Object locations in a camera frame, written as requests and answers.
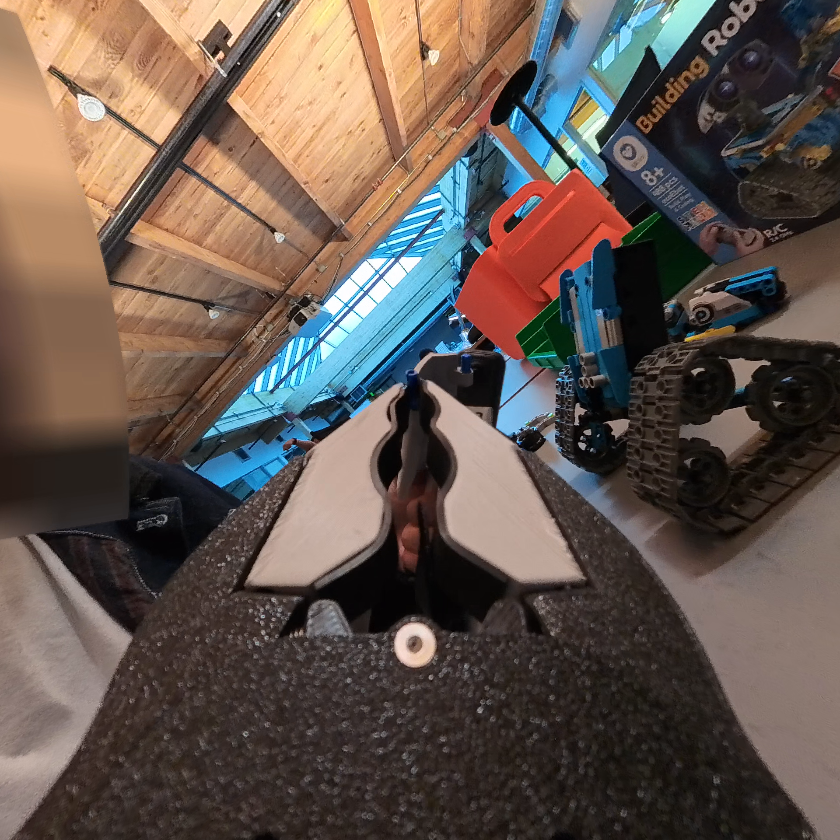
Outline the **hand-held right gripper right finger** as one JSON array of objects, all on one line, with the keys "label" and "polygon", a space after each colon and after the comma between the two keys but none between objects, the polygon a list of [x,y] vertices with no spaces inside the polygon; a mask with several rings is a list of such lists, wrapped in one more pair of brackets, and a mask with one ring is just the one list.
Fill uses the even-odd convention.
[{"label": "hand-held right gripper right finger", "polygon": [[585,583],[560,526],[520,450],[432,382],[430,433],[449,467],[437,495],[437,525],[451,549],[514,587]]}]

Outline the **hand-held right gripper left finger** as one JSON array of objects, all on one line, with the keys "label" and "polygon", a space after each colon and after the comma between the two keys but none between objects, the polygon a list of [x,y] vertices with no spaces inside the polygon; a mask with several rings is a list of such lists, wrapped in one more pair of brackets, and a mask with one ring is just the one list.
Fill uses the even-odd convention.
[{"label": "hand-held right gripper left finger", "polygon": [[394,385],[309,453],[246,589],[322,589],[384,544],[392,513],[379,460],[403,394]]}]

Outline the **blue grey tracked toy robot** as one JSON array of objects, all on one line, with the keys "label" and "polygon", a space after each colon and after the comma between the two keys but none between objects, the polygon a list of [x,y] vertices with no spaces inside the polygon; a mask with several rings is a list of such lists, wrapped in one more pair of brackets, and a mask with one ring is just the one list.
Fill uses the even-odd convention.
[{"label": "blue grey tracked toy robot", "polygon": [[651,243],[596,245],[560,275],[574,352],[556,381],[556,445],[637,497],[729,535],[838,458],[838,346],[719,331],[672,343]]}]

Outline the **light grey desk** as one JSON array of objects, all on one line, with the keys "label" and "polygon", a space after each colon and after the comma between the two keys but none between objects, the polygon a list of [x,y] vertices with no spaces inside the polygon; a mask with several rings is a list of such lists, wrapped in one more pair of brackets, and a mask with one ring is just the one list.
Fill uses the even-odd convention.
[{"label": "light grey desk", "polygon": [[[777,266],[791,299],[756,335],[838,343],[838,219],[718,266],[699,284]],[[554,373],[509,360],[498,427],[553,409]],[[538,452],[619,528],[675,597],[753,745],[814,825],[839,837],[839,488],[831,465],[748,531],[716,539],[598,478],[548,442]]]}]

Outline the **person's left hand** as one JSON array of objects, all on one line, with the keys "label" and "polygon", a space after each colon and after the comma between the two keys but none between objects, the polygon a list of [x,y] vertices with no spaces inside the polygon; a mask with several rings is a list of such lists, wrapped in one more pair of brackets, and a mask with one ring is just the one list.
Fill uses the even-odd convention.
[{"label": "person's left hand", "polygon": [[427,469],[417,472],[405,498],[400,496],[397,484],[394,479],[388,489],[388,498],[397,540],[398,567],[403,573],[413,574],[422,542],[430,539],[437,528],[438,486]]}]

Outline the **green plastic bin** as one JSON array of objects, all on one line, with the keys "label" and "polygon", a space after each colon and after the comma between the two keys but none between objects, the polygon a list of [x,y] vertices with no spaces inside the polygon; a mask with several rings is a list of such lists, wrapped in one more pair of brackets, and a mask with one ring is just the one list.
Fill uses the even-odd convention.
[{"label": "green plastic bin", "polygon": [[[712,264],[711,257],[660,213],[648,216],[621,240],[622,246],[637,243],[654,245],[663,302],[675,299]],[[570,329],[562,324],[557,301],[551,301],[531,320],[517,334],[517,340],[532,364],[556,371],[565,365],[568,355],[575,349]]]}]

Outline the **ceiling projector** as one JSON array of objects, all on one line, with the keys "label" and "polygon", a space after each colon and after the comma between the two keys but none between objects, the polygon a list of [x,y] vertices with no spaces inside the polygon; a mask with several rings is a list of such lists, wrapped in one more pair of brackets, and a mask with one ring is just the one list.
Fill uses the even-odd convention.
[{"label": "ceiling projector", "polygon": [[315,298],[303,296],[288,312],[288,332],[293,337],[317,338],[332,323],[333,315]]}]

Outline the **robot head brick assembly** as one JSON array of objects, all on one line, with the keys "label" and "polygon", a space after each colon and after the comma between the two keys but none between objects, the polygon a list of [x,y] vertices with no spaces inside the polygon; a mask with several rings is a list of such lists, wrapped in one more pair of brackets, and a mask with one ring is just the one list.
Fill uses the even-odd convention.
[{"label": "robot head brick assembly", "polygon": [[715,281],[695,290],[687,304],[676,299],[666,302],[668,339],[676,343],[744,329],[781,310],[788,297],[774,266]]}]

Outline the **black pole stand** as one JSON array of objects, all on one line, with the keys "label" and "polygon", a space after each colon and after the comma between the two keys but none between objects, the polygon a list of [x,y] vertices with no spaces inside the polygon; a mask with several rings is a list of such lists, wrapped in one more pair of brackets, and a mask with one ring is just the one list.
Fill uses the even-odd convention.
[{"label": "black pole stand", "polygon": [[537,62],[529,59],[512,74],[491,108],[489,117],[490,125],[493,127],[501,126],[509,120],[515,110],[519,110],[525,119],[531,123],[533,128],[545,139],[553,152],[561,158],[562,162],[571,170],[580,171],[580,166],[567,154],[560,142],[557,141],[526,103],[526,96],[537,76],[537,71]]}]

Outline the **person's clothed body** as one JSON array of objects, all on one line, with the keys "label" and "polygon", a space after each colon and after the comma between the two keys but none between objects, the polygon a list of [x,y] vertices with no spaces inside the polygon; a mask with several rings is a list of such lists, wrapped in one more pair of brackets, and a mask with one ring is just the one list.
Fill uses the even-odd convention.
[{"label": "person's clothed body", "polygon": [[2,838],[66,768],[173,574],[240,504],[181,464],[131,456],[125,518],[2,540]]}]

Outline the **large robot kit box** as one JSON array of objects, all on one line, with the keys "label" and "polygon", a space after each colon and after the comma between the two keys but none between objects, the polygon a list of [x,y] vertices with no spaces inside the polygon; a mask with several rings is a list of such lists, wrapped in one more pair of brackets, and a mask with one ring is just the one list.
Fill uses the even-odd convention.
[{"label": "large robot kit box", "polygon": [[607,160],[724,265],[838,218],[839,2],[712,3]]}]

